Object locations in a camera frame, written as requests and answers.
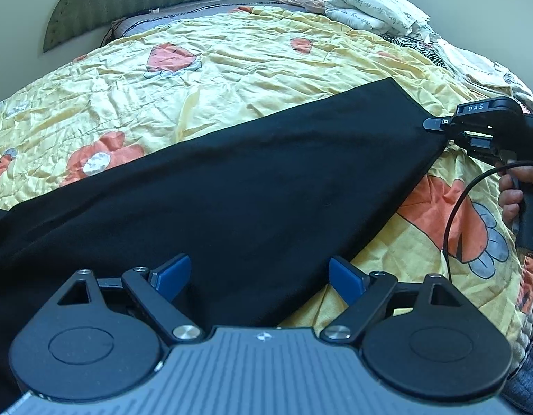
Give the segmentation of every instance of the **silver screw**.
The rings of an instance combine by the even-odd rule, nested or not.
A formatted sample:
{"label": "silver screw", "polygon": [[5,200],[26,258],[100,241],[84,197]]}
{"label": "silver screw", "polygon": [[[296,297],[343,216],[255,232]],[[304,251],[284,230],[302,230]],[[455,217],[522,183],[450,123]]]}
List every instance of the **silver screw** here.
{"label": "silver screw", "polygon": [[201,329],[191,324],[178,326],[172,330],[172,334],[178,340],[195,340],[201,335]]}
{"label": "silver screw", "polygon": [[332,340],[345,340],[351,337],[351,329],[347,326],[329,326],[324,329],[324,335]]}

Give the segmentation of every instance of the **human hand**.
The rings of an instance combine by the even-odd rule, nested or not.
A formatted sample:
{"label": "human hand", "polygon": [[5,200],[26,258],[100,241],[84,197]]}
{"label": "human hand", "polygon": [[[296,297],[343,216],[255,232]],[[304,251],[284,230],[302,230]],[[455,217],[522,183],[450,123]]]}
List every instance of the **human hand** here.
{"label": "human hand", "polygon": [[[510,169],[509,172],[523,183],[533,184],[533,166]],[[520,212],[520,202],[524,198],[521,190],[514,188],[512,178],[508,174],[501,174],[499,180],[499,206],[503,208],[503,222],[510,227],[514,217]]]}

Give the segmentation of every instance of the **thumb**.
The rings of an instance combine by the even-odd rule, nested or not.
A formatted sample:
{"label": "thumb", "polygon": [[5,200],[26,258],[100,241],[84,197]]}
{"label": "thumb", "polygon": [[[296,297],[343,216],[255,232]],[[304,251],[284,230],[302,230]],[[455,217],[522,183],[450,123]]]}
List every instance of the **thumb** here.
{"label": "thumb", "polygon": [[533,184],[533,166],[518,167],[509,171],[523,183]]}

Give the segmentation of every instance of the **yellow bedspread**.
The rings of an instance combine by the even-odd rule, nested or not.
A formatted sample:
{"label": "yellow bedspread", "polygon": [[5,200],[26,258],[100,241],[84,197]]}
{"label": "yellow bedspread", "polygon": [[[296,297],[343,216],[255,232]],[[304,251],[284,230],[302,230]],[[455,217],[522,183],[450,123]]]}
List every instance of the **yellow bedspread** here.
{"label": "yellow bedspread", "polygon": [[[0,103],[0,208],[385,77],[435,116],[479,99],[416,51],[308,13],[257,7],[117,40]],[[482,168],[448,149],[354,265],[409,281],[446,273],[446,216]],[[453,226],[451,266],[454,284],[514,341],[533,304],[533,267],[518,262],[497,193],[495,179],[471,193]],[[343,309],[326,288],[285,324],[319,329]]]}

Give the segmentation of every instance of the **black pants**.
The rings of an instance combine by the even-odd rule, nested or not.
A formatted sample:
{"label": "black pants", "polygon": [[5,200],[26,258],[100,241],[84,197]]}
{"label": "black pants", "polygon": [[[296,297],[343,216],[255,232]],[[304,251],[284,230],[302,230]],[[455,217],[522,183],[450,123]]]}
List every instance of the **black pants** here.
{"label": "black pants", "polygon": [[14,336],[77,269],[117,277],[178,253],[201,327],[276,325],[353,258],[445,144],[392,79],[165,148],[0,212],[0,410]]}

